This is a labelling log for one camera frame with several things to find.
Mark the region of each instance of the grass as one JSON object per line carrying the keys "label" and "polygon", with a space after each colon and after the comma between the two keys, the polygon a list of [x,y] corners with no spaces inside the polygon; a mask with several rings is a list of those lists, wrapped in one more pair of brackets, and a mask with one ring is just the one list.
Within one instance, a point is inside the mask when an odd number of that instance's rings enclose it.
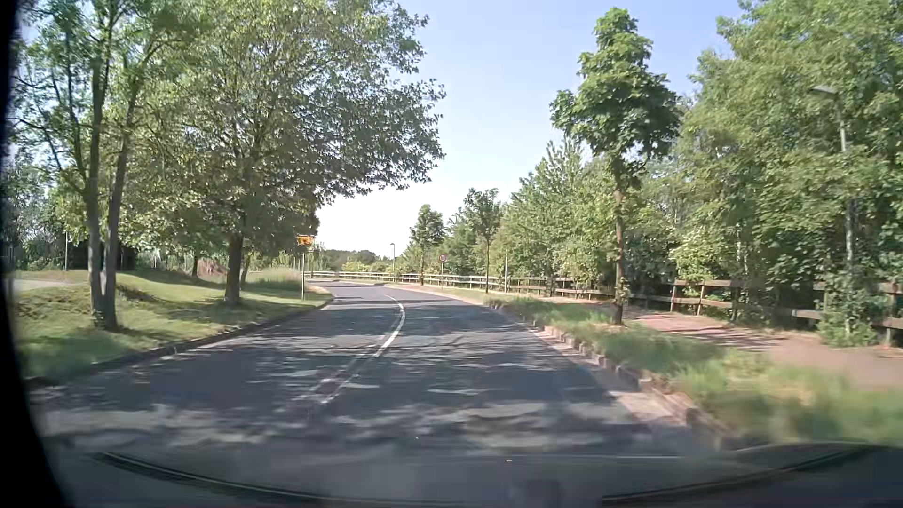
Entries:
{"label": "grass", "polygon": [[[60,272],[72,277],[79,272]],[[42,274],[53,277],[55,274]],[[87,273],[80,271],[81,281]],[[15,331],[27,375],[61,376],[117,356],[215,334],[319,306],[327,296],[308,293],[300,281],[277,270],[248,281],[238,307],[222,303],[223,285],[178,272],[139,271],[117,275],[116,311],[122,329],[98,330],[91,323],[87,284],[24,292],[15,302]]]}
{"label": "grass", "polygon": [[645,369],[665,388],[754,442],[840,439],[903,445],[903,391],[863,391],[836,374],[635,325],[607,325],[601,309],[535,298],[489,298],[553,325],[616,362]]}

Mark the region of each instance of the asphalt road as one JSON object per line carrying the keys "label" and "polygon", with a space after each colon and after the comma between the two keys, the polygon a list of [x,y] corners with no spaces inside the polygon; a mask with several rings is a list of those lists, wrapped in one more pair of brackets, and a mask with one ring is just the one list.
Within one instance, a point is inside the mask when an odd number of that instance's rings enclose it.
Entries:
{"label": "asphalt road", "polygon": [[589,373],[486,307],[318,286],[335,295],[321,310],[35,392],[39,431],[51,450],[116,451],[248,482],[289,461],[675,455]]}

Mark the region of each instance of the lamp post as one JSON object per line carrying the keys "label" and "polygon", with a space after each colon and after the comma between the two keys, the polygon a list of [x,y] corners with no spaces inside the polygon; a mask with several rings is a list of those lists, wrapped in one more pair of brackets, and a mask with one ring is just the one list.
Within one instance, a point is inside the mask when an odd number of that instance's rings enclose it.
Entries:
{"label": "lamp post", "polygon": [[392,282],[396,281],[396,272],[395,272],[395,243],[392,242],[389,245],[392,246]]}
{"label": "lamp post", "polygon": [[[818,85],[809,89],[814,94],[819,94],[834,101],[834,107],[837,110],[837,122],[840,124],[841,134],[841,153],[846,152],[846,126],[843,124],[843,101],[841,94],[833,87],[827,85]],[[852,275],[853,270],[853,219],[856,214],[856,198],[851,197],[846,203],[846,212],[843,217],[843,229],[846,243],[846,268],[847,275]],[[850,319],[845,323],[846,333],[852,332],[852,323]]]}

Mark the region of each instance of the sign post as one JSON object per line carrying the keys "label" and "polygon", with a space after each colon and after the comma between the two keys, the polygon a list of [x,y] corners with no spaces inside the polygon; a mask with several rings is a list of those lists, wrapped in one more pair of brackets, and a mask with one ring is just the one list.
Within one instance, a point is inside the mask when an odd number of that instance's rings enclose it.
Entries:
{"label": "sign post", "polygon": [[445,287],[445,261],[448,261],[449,257],[440,254],[439,255],[439,286]]}
{"label": "sign post", "polygon": [[307,249],[313,245],[313,235],[296,235],[295,238],[298,240],[298,245],[302,247],[299,268],[301,269],[301,300],[304,300],[304,261],[307,258]]}
{"label": "sign post", "polygon": [[304,253],[301,253],[301,300],[304,300]]}

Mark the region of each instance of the wooden fence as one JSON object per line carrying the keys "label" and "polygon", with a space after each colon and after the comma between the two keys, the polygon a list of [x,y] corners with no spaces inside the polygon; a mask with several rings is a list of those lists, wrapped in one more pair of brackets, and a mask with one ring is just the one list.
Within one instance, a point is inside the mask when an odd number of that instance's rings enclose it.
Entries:
{"label": "wooden fence", "polygon": [[[406,284],[418,284],[418,274],[405,273],[393,276],[388,272],[312,272],[315,278],[346,278],[360,280],[379,280],[386,282],[400,282]],[[500,277],[489,277],[489,289],[492,291],[500,291],[505,293],[529,293],[529,294],[547,294],[555,296],[572,297],[575,299],[602,300],[614,296],[613,287],[603,287],[600,289],[582,289],[568,287],[573,286],[574,279],[569,277],[553,278],[554,287],[549,287],[548,280],[543,277],[508,277],[503,280]],[[468,287],[472,289],[484,288],[487,285],[487,278],[484,276],[457,276],[446,274],[424,274],[424,283],[430,286],[438,287]],[[668,304],[671,312],[678,310],[678,306],[690,306],[692,312],[697,315],[701,314],[703,307],[717,307],[730,311],[731,320],[737,319],[737,313],[740,310],[756,310],[761,314],[796,317],[811,321],[820,321],[823,319],[822,312],[815,309],[793,308],[780,306],[777,302],[775,306],[760,306],[749,302],[741,301],[741,293],[743,289],[754,289],[755,287],[742,280],[704,280],[702,282],[690,282],[687,280],[673,280],[663,284],[670,286],[670,295],[651,295],[643,293],[630,293],[630,299],[642,302],[643,306],[648,307],[649,302],[661,302]],[[813,284],[812,289],[815,292],[822,292],[823,298],[827,295],[824,293],[824,283]],[[898,299],[903,297],[903,285],[885,282],[878,285],[879,292],[887,295],[889,300],[888,314],[872,323],[873,326],[883,331],[882,339],[884,343],[891,343],[893,335],[897,330],[903,330],[903,317],[895,317],[898,308]]]}

